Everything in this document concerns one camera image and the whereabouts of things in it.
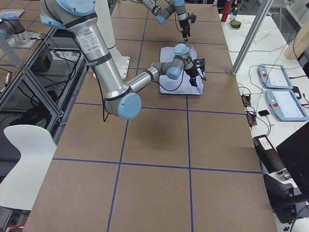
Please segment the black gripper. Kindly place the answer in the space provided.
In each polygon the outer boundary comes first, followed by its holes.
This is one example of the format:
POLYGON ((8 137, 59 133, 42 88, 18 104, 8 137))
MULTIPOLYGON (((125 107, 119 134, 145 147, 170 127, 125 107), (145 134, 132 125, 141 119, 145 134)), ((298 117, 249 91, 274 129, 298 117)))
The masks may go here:
POLYGON ((196 15, 193 13, 183 13, 178 15, 178 20, 180 23, 180 27, 182 28, 182 36, 185 42, 188 41, 188 37, 191 36, 190 33, 190 24, 195 23, 196 15))
POLYGON ((188 58, 187 59, 187 63, 184 67, 184 70, 186 72, 187 75, 190 76, 190 85, 193 87, 197 87, 197 80, 196 77, 199 75, 201 77, 202 80, 205 80, 205 59, 201 58, 201 59, 192 59, 192 58, 188 58))

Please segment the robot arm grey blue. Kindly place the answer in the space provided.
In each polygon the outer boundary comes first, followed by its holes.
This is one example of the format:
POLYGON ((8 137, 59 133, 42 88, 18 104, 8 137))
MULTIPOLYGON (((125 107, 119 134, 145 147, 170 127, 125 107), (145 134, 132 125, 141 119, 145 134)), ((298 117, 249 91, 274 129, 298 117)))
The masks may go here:
POLYGON ((197 86, 196 77, 205 71, 205 60, 193 59, 189 48, 180 43, 174 47, 171 62, 157 62, 136 77, 125 82, 112 58, 104 39, 112 28, 100 30, 97 26, 97 0, 42 0, 41 22, 47 26, 64 29, 73 34, 77 44, 105 89, 103 109, 123 119, 136 117, 141 109, 138 91, 161 75, 176 80, 182 73, 197 86))
POLYGON ((166 0, 167 5, 165 8, 158 5, 156 0, 133 0, 132 2, 144 5, 152 12, 160 25, 164 24, 174 14, 178 18, 179 25, 182 29, 180 30, 177 22, 175 22, 177 30, 182 34, 183 40, 185 42, 188 41, 188 37, 191 36, 190 26, 195 23, 197 16, 187 12, 184 0, 166 0))

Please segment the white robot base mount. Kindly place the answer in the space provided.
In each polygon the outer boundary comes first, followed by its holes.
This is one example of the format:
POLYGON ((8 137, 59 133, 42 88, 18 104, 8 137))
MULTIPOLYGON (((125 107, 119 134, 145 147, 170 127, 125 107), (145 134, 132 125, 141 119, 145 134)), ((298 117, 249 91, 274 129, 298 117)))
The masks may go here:
MULTIPOLYGON (((88 61, 88 65, 92 68, 98 64, 98 61, 101 57, 103 57, 107 52, 102 52, 103 47, 100 43, 98 36, 93 34, 90 35, 87 39, 88 48, 86 49, 86 53, 90 53, 91 58, 88 61)), ((116 43, 114 37, 112 39, 107 40, 108 44, 106 45, 106 51, 109 51, 113 61, 122 77, 122 79, 126 78, 130 57, 125 57, 120 54, 117 50, 116 43)))

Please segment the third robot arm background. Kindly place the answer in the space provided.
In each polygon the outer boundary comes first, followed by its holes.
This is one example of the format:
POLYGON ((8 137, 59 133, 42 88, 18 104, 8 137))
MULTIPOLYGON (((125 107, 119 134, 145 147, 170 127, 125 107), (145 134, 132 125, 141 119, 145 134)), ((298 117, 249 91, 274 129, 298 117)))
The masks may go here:
POLYGON ((26 30, 14 14, 7 14, 0 19, 0 35, 5 40, 12 37, 9 41, 12 48, 31 48, 37 40, 42 38, 40 33, 26 30))

